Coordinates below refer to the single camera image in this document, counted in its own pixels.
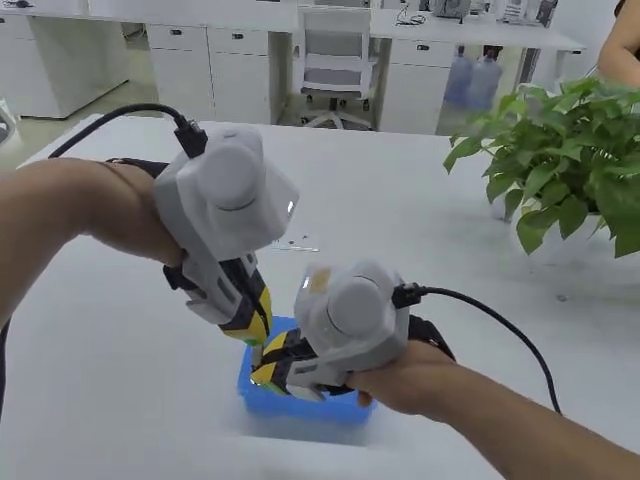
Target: white cabinet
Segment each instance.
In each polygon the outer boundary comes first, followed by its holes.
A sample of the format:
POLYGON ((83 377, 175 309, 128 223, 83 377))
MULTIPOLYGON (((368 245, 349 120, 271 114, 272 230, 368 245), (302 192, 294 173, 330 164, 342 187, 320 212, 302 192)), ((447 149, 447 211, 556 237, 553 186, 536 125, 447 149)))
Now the white cabinet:
POLYGON ((205 27, 148 25, 161 103, 188 118, 213 120, 213 86, 205 27))
POLYGON ((11 111, 66 118, 127 80, 116 23, 0 15, 0 96, 11 111))
POLYGON ((268 57, 215 53, 211 65, 216 120, 271 124, 268 57))
POLYGON ((454 45, 394 40, 378 130, 434 135, 454 45))
POLYGON ((390 65, 378 129, 434 135, 449 71, 443 67, 390 65))
POLYGON ((209 62, 198 52, 151 50, 158 98, 190 119, 213 119, 209 62))
POLYGON ((215 119, 277 123, 288 92, 288 36, 211 28, 208 38, 215 119))

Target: wrist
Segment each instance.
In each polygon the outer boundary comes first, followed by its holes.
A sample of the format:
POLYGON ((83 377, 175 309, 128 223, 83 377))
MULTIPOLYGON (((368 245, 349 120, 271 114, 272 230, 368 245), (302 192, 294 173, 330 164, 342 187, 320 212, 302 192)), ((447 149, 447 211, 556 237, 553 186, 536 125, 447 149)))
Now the wrist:
POLYGON ((427 381, 433 401, 425 415, 454 428, 474 403, 484 402, 483 396, 492 384, 490 379, 457 364, 439 367, 427 381))

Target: white wall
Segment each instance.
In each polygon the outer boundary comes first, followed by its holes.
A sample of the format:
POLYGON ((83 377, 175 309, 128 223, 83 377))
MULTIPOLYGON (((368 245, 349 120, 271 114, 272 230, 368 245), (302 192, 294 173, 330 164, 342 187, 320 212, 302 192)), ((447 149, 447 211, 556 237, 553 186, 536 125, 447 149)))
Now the white wall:
MULTIPOLYGON (((560 0, 551 28, 582 43, 587 51, 569 55, 565 61, 567 79, 582 78, 598 61, 600 48, 615 21, 613 10, 618 0, 560 0)), ((555 52, 543 51, 538 60, 533 83, 553 87, 555 52)))

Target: blue container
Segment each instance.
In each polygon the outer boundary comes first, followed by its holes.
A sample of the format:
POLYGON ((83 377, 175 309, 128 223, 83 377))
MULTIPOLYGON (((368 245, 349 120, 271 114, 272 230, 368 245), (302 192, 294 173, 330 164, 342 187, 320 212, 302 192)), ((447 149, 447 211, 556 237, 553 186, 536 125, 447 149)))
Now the blue container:
POLYGON ((472 80, 473 63, 464 56, 464 48, 461 47, 451 65, 444 101, 465 107, 472 80))
POLYGON ((502 67, 493 58, 486 56, 478 60, 473 67, 468 106, 480 112, 491 110, 501 77, 502 67))
MULTIPOLYGON (((280 332, 296 327, 293 318, 274 317, 269 341, 280 332)), ((269 389, 253 385, 249 379, 250 374, 251 348, 247 347, 238 376, 238 393, 244 398, 247 411, 256 415, 288 416, 343 425, 362 425, 367 422, 375 408, 375 404, 369 408, 359 407, 356 392, 336 397, 327 395, 327 400, 324 402, 311 402, 291 395, 278 395, 269 389)))

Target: blue box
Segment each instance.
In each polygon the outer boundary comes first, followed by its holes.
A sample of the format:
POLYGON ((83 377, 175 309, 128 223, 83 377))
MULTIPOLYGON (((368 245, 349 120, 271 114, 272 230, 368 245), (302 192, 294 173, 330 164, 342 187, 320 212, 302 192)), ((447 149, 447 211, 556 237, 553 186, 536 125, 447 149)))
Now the blue box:
MULTIPOLYGON (((274 317, 269 341, 280 332, 296 327, 297 324, 293 318, 274 317)), ((357 392, 335 397, 327 395, 327 400, 324 402, 311 402, 291 395, 278 395, 269 389, 252 384, 249 379, 250 374, 251 348, 247 347, 238 376, 238 393, 244 398, 247 411, 256 415, 288 416, 343 425, 362 425, 367 422, 375 408, 375 403, 369 408, 358 406, 357 392)))

